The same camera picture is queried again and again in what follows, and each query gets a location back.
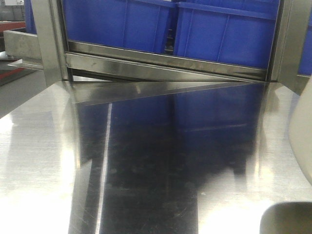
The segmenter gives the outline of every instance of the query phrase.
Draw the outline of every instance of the red surface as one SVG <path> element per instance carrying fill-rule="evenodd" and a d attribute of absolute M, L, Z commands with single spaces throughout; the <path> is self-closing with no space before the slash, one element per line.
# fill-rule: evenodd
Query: red surface
<path fill-rule="evenodd" d="M 0 32 L 10 29 L 16 28 L 24 28 L 25 22 L 24 21 L 16 21 L 16 22 L 2 22 L 0 23 Z"/>
<path fill-rule="evenodd" d="M 21 72 L 22 70 L 24 70 L 24 68 L 17 68 L 15 70 L 8 71 L 6 73 L 2 73 L 2 74 L 0 74 L 0 79 L 6 78 L 6 77 L 8 77 L 10 75 L 13 75 L 13 74 L 16 74 L 18 72 Z"/>

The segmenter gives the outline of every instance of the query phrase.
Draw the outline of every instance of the metal sheet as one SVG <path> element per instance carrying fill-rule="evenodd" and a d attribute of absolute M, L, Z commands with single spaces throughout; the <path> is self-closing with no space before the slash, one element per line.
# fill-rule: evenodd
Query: metal sheet
<path fill-rule="evenodd" d="M 0 233 L 258 234 L 271 205 L 312 201 L 288 139 L 298 98 L 58 82 L 0 119 Z"/>
<path fill-rule="evenodd" d="M 7 55 L 41 59 L 37 35 L 11 30 L 4 31 L 3 35 Z"/>
<path fill-rule="evenodd" d="M 252 81 L 251 79 L 245 78 L 234 78 L 174 68 L 171 69 L 164 66 L 78 53 L 66 53 L 66 61 L 67 66 L 72 69 L 96 72 L 121 78 L 135 78 L 153 81 Z"/>
<path fill-rule="evenodd" d="M 251 78 L 256 80 L 265 80 L 266 76 L 266 70 L 259 68 L 202 61 L 193 58 L 157 55 L 77 41 L 69 42 L 69 50 L 71 52 L 77 52 L 82 54 L 105 56 L 116 59 L 163 65 L 200 72 L 223 74 L 234 77 Z"/>

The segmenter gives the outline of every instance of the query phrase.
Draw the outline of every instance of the blue storage bin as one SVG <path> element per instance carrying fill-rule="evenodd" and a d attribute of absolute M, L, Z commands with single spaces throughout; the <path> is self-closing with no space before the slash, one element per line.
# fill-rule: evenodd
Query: blue storage bin
<path fill-rule="evenodd" d="M 31 0 L 24 0 L 26 32 L 36 34 L 35 20 Z"/>
<path fill-rule="evenodd" d="M 68 38 L 163 53 L 176 4 L 163 0 L 64 0 Z"/>
<path fill-rule="evenodd" d="M 267 68 L 275 15 L 180 2 L 174 55 Z"/>
<path fill-rule="evenodd" d="M 275 15 L 279 4 L 279 0 L 187 0 L 187 2 Z"/>
<path fill-rule="evenodd" d="M 309 26 L 307 29 L 306 41 L 303 47 L 299 74 L 312 74 L 312 15 L 310 17 Z"/>

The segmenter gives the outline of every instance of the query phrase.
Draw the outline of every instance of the metal frame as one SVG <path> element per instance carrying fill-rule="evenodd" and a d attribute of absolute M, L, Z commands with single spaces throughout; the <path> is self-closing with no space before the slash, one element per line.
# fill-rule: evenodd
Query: metal frame
<path fill-rule="evenodd" d="M 268 69 L 271 81 L 281 82 L 297 93 L 309 79 L 298 75 L 298 69 L 311 8 L 311 0 L 281 0 Z"/>
<path fill-rule="evenodd" d="M 32 4 L 47 86 L 72 80 L 65 59 L 68 45 L 61 1 L 32 0 Z"/>
<path fill-rule="evenodd" d="M 87 76 L 104 75 L 120 80 L 279 81 L 293 90 L 298 85 L 289 83 L 307 80 L 296 77 L 311 1 L 281 0 L 268 70 L 68 41 L 61 0 L 32 0 L 32 3 L 38 37 L 7 31 L 6 52 L 23 58 L 16 66 L 44 69 L 48 84 L 72 80 L 71 69 Z"/>

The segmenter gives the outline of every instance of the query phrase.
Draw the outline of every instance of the white object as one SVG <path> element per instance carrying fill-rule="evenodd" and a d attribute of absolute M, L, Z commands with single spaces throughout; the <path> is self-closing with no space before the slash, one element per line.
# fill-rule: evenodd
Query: white object
<path fill-rule="evenodd" d="M 6 6 L 24 5 L 24 0 L 4 0 Z"/>
<path fill-rule="evenodd" d="M 312 78 L 293 113 L 289 136 L 299 166 L 312 184 Z"/>

